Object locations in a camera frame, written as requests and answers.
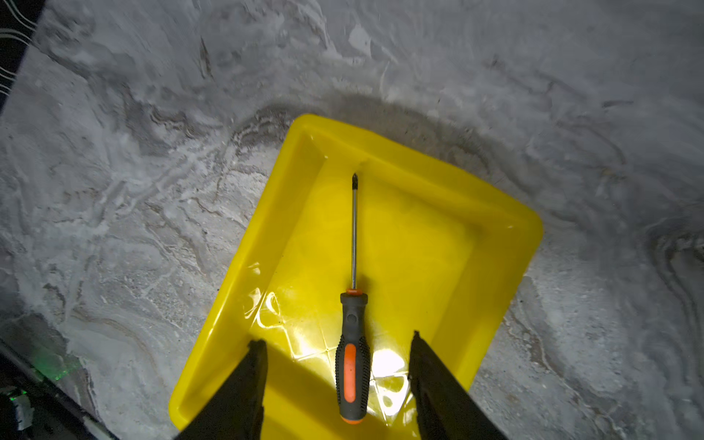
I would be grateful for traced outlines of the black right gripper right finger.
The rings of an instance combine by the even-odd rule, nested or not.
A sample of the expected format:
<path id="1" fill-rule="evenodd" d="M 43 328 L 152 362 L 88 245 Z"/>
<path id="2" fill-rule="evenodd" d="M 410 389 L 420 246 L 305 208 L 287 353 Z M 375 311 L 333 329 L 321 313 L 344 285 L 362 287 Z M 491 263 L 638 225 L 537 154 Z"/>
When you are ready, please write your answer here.
<path id="1" fill-rule="evenodd" d="M 419 332 L 412 338 L 409 381 L 421 438 L 506 439 Z"/>

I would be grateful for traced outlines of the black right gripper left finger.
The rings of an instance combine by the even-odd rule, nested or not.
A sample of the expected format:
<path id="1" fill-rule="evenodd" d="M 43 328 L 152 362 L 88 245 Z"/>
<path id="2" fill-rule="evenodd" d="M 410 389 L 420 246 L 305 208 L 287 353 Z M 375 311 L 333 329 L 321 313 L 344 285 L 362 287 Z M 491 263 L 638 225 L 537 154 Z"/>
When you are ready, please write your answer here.
<path id="1" fill-rule="evenodd" d="M 249 351 L 179 439 L 259 439 L 268 374 L 267 345 L 251 341 Z"/>

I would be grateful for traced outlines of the black orange screwdriver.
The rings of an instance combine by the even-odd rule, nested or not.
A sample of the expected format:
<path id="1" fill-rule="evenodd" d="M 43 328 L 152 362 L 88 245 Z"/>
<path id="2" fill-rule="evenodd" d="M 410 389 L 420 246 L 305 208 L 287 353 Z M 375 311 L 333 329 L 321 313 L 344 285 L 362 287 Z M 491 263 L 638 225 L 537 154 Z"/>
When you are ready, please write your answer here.
<path id="1" fill-rule="evenodd" d="M 359 177 L 355 173 L 351 188 L 351 287 L 340 295 L 343 316 L 341 337 L 335 352 L 335 388 L 340 416 L 347 423 L 357 425 L 368 413 L 371 354 L 365 327 L 369 297 L 358 288 Z"/>

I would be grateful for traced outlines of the yellow plastic bin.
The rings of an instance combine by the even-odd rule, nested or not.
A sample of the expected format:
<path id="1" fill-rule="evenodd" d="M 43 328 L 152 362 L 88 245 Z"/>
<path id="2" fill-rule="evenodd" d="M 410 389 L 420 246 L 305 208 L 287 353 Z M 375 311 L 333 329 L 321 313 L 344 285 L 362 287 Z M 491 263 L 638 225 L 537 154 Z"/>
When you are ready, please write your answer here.
<path id="1" fill-rule="evenodd" d="M 543 236 L 525 205 L 370 131 L 295 119 L 170 398 L 184 429 L 268 346 L 266 439 L 413 439 L 414 335 L 469 388 Z M 352 274 L 368 295 L 368 415 L 340 416 L 335 353 Z"/>

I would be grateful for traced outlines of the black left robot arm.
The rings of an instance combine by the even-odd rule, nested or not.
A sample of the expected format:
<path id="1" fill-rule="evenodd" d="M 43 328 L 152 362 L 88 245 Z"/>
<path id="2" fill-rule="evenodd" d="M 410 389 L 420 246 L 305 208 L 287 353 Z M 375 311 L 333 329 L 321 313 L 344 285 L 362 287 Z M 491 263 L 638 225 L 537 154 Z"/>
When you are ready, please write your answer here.
<path id="1" fill-rule="evenodd" d="M 115 439 L 117 436 L 3 343 L 1 437 Z"/>

